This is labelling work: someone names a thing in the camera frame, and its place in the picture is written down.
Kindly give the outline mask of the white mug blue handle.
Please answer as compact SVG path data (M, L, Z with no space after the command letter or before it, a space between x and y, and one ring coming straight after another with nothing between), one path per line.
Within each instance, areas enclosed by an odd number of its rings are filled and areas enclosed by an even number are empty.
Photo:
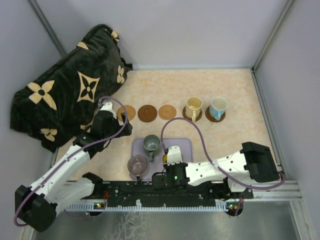
M216 121L220 121L227 107L228 107L228 102L225 98L221 96L214 97L211 100L209 114Z

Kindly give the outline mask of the grey green mug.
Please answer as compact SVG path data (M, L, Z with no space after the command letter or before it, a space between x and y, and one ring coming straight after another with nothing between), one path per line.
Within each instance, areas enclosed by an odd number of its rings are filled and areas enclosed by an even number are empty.
M145 152L148 153L149 161L153 162L161 146L160 138L154 134L150 134L143 139L142 144Z

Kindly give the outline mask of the dark wooden coaster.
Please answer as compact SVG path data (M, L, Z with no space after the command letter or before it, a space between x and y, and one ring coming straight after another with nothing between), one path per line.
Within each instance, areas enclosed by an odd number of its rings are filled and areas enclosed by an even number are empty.
M143 105L138 109L138 118L144 123L154 121L158 115L157 109L153 105Z
M217 119L215 119L214 117L211 116L211 114L210 114L210 107L208 106L208 107L206 108L206 110L205 110L205 116L206 116L206 118L207 118L210 122L220 123L220 122L222 122L222 121L225 119L226 113L224 112L224 113L221 115L220 119L217 120Z
M190 121L193 121L192 118L187 115L187 107L186 107L186 106L185 106L185 107L183 108L183 110L182 110L182 115L183 115L183 117L184 117L185 119L188 119L188 120L190 120ZM195 118L195 121L194 121L194 122L199 121L199 120L202 118L202 115L203 115L203 111L200 110L200 112L199 112L198 116Z

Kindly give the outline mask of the woven rattan coaster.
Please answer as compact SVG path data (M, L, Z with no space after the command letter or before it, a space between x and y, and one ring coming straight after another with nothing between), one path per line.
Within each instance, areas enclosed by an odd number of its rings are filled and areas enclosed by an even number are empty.
M171 120L176 116L177 110L174 106L166 104L159 108L158 114L163 120Z
M126 111L127 111L127 116L128 116L128 121L132 121L134 119L134 117L136 116L136 110L133 106L131 105L124 105ZM122 107L119 107L117 110L117 117L120 121L124 122L122 119L121 114L125 113L124 109Z

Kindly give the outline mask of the cream mug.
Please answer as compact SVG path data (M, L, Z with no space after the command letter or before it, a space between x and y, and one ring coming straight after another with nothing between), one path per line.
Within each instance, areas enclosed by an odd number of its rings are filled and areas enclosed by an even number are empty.
M192 122L195 122L196 117L199 115L202 109L202 100L199 97L190 97L186 102L187 115L192 118Z

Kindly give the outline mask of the yellow glass mug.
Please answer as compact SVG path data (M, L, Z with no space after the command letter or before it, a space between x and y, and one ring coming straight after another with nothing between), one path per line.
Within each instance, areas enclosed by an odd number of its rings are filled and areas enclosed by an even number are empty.
M163 155L162 162L163 162L163 164L167 164L167 162L168 162L168 155L167 154Z

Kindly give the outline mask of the purple glass mug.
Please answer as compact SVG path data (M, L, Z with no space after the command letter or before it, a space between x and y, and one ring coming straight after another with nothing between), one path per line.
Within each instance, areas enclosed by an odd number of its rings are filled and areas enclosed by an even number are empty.
M133 180L142 179L148 172L148 162L141 155L132 156L127 162L127 170Z

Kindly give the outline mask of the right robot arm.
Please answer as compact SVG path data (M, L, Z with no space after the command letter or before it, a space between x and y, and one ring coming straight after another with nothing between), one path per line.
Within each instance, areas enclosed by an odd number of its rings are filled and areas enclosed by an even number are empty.
M165 171L151 179L156 190L195 189L226 181L224 194L235 198L246 189L271 190L285 182L270 149L254 142L243 143L241 150L225 157L203 162L184 162L180 147L173 145L164 151L162 159Z

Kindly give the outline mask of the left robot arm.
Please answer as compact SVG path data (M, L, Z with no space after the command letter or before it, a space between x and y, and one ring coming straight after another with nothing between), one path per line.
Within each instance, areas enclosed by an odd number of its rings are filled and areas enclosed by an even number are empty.
M56 217L73 203L86 198L101 197L103 179L94 173L86 173L79 180L67 185L70 177L97 153L104 150L107 141L132 134L132 125L125 110L119 123L112 109L101 108L93 123L79 134L64 156L42 177L30 186L21 185L14 193L17 227L30 226L38 232L47 230Z

